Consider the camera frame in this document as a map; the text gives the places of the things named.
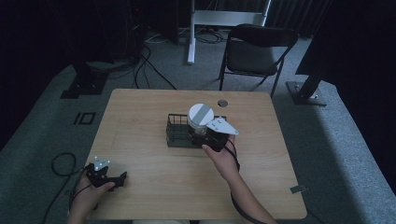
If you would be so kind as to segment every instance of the table surface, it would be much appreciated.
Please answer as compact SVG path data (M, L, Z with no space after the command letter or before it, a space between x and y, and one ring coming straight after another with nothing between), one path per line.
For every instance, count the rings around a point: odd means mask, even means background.
M226 100L228 106L218 106ZM89 219L238 219L230 190L200 148L168 147L168 114L210 105L239 131L235 146L244 177L275 217L306 210L271 98L265 92L114 90L87 162L110 160L108 176L127 171Z

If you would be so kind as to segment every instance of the chair backrest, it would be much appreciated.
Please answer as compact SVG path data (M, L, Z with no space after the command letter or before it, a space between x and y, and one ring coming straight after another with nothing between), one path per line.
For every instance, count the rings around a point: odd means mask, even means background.
M291 48L297 42L298 35L290 29L239 24L228 34L227 42L231 41L232 38L238 38L262 48Z

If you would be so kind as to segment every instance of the human hand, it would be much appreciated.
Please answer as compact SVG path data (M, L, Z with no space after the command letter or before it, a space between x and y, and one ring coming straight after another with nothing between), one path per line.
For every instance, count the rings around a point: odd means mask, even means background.
M236 155L233 143L235 141L235 135L230 135L227 144L225 145L231 152ZM207 156L215 163L221 176L230 181L239 175L238 167L233 155L223 148L220 152L214 151L210 146L202 145L202 149L205 151Z
M70 208L67 223L84 223L86 216L99 203L100 198L115 185L113 182L108 182L96 188L84 173L78 183L76 190L78 194Z

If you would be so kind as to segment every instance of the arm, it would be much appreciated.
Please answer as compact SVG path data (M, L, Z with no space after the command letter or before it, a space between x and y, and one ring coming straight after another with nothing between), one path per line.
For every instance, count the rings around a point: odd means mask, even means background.
M109 182L96 188L91 184L90 179L88 179L85 174L82 176L78 184L79 192L72 203L72 207L69 211L69 216L67 218L67 224L82 224L85 223L87 215L91 210L99 203L100 198L112 187L115 183Z
M229 140L234 142L235 136L230 135ZM235 149L230 142L227 143L226 147L235 153ZM221 176L227 181L231 190L231 194L238 203L239 207L246 214L255 218L256 220L268 224L276 223L272 216L256 199L242 176L239 174L233 156L225 149L220 152L216 152L211 147L206 145L203 145L203 149L209 158L215 163L215 166ZM243 220L245 223L249 223L246 219L243 218Z

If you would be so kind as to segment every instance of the black tripod base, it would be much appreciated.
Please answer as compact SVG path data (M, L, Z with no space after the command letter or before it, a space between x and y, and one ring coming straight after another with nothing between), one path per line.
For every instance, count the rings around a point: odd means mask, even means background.
M316 89L314 94L308 99L300 97L300 88L304 85L303 82L288 81L286 82L288 86L293 102L296 105L320 105L326 106L326 102L323 100L322 94L319 89Z
M94 79L86 81L78 75L70 85L69 90L64 91L61 99L77 99L80 95L100 95L106 85L108 73L93 72Z

